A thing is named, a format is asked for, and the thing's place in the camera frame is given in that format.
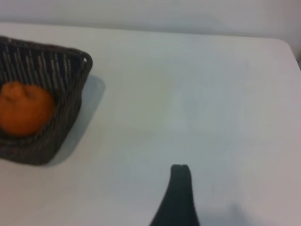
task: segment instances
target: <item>orange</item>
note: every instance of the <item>orange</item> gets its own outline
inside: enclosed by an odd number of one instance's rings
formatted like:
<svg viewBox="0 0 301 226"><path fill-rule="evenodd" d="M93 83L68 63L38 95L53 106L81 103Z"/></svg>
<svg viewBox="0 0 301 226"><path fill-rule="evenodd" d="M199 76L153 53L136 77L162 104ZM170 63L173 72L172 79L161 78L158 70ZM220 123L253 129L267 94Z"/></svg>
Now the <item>orange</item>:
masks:
<svg viewBox="0 0 301 226"><path fill-rule="evenodd" d="M7 82L0 92L0 128L23 137L38 132L55 110L52 96L36 85Z"/></svg>

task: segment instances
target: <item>white wall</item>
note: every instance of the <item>white wall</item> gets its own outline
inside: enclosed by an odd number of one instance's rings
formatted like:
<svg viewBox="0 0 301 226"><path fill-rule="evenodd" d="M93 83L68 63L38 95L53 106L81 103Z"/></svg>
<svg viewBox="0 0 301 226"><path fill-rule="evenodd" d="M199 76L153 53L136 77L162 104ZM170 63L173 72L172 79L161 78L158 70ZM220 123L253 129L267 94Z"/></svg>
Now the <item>white wall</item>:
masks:
<svg viewBox="0 0 301 226"><path fill-rule="evenodd" d="M275 37L301 52L301 0L1 0L0 20Z"/></svg>

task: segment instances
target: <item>basket rim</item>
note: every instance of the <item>basket rim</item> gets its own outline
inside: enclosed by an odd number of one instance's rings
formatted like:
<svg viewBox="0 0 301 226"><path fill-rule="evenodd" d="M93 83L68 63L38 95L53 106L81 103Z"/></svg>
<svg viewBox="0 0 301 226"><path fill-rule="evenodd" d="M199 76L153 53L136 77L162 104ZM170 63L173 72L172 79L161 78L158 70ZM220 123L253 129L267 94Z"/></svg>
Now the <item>basket rim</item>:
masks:
<svg viewBox="0 0 301 226"><path fill-rule="evenodd" d="M64 105L64 103L66 102L66 100L69 98L70 95L72 95L72 91L76 88L77 85L79 85L80 80L87 79L89 72L93 66L93 60L88 53L76 48L68 48L68 47L63 47L63 46L58 46L53 44L44 44L39 42L14 39L6 36L0 36L0 43L14 46L14 47L19 47L19 48L30 48L30 49L36 49L42 51L65 53L68 55L72 55L80 60L80 67L78 71L74 73L75 79L71 82L69 88L63 93L61 98L58 100L57 105L55 106L55 112L52 115L52 117L49 119L47 124L39 132L27 137L17 137L16 139L0 138L0 148L1 146L14 147L20 145L30 145L47 132L51 124L54 122L55 118L58 117L59 112L62 106Z"/></svg>

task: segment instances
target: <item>white table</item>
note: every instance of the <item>white table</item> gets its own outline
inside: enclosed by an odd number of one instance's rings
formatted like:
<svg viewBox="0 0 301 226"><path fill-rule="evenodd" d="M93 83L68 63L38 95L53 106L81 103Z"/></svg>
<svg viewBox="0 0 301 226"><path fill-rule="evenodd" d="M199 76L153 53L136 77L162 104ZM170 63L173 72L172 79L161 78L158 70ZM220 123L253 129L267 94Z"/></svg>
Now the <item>white table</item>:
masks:
<svg viewBox="0 0 301 226"><path fill-rule="evenodd" d="M0 161L1 226L148 226L174 163L192 171L202 226L301 225L301 72L285 42L31 24L0 34L94 60L54 162Z"/></svg>

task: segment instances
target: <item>wicker basket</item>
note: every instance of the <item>wicker basket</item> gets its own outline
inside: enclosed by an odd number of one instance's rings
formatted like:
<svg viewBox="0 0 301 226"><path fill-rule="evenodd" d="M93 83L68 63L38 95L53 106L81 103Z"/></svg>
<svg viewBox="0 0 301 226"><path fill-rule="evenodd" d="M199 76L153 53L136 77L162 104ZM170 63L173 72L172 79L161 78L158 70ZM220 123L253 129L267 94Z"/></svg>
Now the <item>wicker basket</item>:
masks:
<svg viewBox="0 0 301 226"><path fill-rule="evenodd" d="M0 88L7 81L35 84L56 101L54 115L38 133L18 138L0 131L0 158L43 165L54 157L77 118L92 64L91 56L77 49L0 36Z"/></svg>

